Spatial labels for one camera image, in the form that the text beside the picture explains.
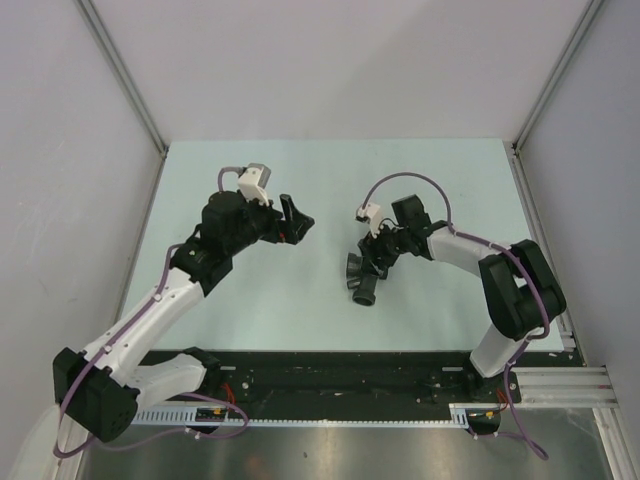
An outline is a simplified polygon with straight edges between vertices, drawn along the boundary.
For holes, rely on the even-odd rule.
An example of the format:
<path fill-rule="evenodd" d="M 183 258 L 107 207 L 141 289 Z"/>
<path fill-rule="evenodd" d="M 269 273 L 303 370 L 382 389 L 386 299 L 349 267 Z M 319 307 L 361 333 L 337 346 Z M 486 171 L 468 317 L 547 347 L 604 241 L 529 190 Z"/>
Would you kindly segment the black pipe tee fitting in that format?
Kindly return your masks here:
<path fill-rule="evenodd" d="M 373 306 L 378 272 L 364 256 L 349 252 L 346 259 L 345 278 L 347 289 L 352 292 L 352 301 L 360 306 Z"/>

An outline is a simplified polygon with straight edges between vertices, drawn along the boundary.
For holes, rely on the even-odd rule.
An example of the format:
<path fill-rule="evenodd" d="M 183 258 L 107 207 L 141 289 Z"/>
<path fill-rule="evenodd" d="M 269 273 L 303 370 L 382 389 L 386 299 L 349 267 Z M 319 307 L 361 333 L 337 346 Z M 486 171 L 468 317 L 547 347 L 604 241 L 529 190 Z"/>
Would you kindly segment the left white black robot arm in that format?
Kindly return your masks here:
<path fill-rule="evenodd" d="M 169 247 L 162 275 L 138 306 L 80 351 L 53 360 L 54 398 L 60 415 L 86 429 L 91 440 L 118 438 L 135 415 L 179 395 L 207 400 L 221 387 L 219 361 L 189 348 L 155 366 L 142 360 L 160 337 L 204 300 L 231 272 L 233 258 L 258 241 L 300 243 L 314 226 L 292 198 L 248 200 L 239 191 L 213 194 L 201 221 L 182 244 Z"/>

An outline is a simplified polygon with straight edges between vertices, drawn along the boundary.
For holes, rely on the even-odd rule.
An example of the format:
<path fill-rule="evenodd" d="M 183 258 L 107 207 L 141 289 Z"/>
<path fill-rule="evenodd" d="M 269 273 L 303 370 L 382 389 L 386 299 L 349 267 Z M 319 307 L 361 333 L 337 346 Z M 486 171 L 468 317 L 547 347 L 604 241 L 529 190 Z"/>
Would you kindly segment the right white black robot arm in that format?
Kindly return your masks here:
<path fill-rule="evenodd" d="M 463 393 L 484 401 L 497 389 L 496 376 L 514 363 L 513 357 L 530 339 L 548 331 L 566 310 L 566 299 L 539 245 L 523 240 L 505 247 L 458 232 L 446 221 L 433 222 L 418 196 L 392 204 L 396 222 L 384 223 L 381 207 L 368 203 L 356 220 L 369 227 L 358 242 L 359 254 L 349 254 L 347 288 L 361 306 L 376 301 L 375 288 L 388 277 L 398 258 L 411 254 L 453 265 L 482 283 L 491 325 L 466 361 Z"/>

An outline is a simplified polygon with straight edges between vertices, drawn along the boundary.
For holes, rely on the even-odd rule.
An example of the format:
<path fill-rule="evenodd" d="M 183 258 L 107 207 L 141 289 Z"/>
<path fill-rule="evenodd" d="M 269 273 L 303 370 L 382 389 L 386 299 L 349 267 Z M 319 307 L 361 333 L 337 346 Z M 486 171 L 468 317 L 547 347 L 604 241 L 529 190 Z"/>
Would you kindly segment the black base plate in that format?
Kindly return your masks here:
<path fill-rule="evenodd" d="M 418 417 L 425 405 L 519 403 L 516 374 L 473 379 L 465 352 L 214 353 L 220 367 L 197 393 L 231 400 L 248 415 L 340 419 Z"/>

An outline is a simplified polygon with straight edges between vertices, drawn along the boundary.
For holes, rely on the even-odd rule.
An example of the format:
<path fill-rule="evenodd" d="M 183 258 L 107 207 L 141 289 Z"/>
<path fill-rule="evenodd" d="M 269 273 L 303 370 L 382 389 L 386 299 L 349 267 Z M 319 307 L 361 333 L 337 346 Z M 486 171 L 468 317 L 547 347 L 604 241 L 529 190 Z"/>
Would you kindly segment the aluminium frame rail left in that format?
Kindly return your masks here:
<path fill-rule="evenodd" d="M 171 144 L 168 143 L 165 145 L 164 149 L 162 150 L 162 152 L 159 155 L 159 160 L 160 163 L 158 165 L 158 167 L 154 170 L 154 176 L 152 178 L 152 183 L 151 183 L 151 189 L 149 191 L 149 193 L 147 194 L 147 196 L 144 198 L 145 202 L 143 203 L 144 209 L 142 211 L 143 216 L 140 222 L 139 227 L 136 230 L 136 234 L 134 237 L 135 243 L 134 243 L 134 247 L 133 247 L 133 251 L 131 253 L 131 255 L 128 257 L 127 260 L 127 270 L 125 272 L 125 277 L 124 277 L 124 283 L 122 284 L 122 288 L 119 292 L 119 297 L 118 297 L 118 303 L 117 303 L 117 307 L 114 313 L 113 318 L 110 320 L 109 322 L 109 326 L 108 328 L 114 326 L 115 324 L 117 324 L 122 315 L 123 315 L 123 311 L 125 309 L 125 304 L 126 304 L 126 300 L 127 300 L 127 296 L 128 296 L 128 292 L 130 289 L 130 285 L 132 282 L 132 278 L 134 276 L 134 271 L 135 271 L 135 267 L 139 258 L 139 254 L 140 254 L 140 249 L 141 249 L 141 245 L 144 239 L 144 235 L 147 229 L 147 225 L 149 222 L 149 218 L 151 215 L 151 210 L 153 208 L 153 204 L 157 195 L 157 191 L 159 188 L 159 184 L 161 181 L 161 177 L 163 174 L 163 170 L 165 168 L 165 164 L 166 164 L 166 159 L 169 155 L 169 150 L 170 150 L 170 146 Z"/>

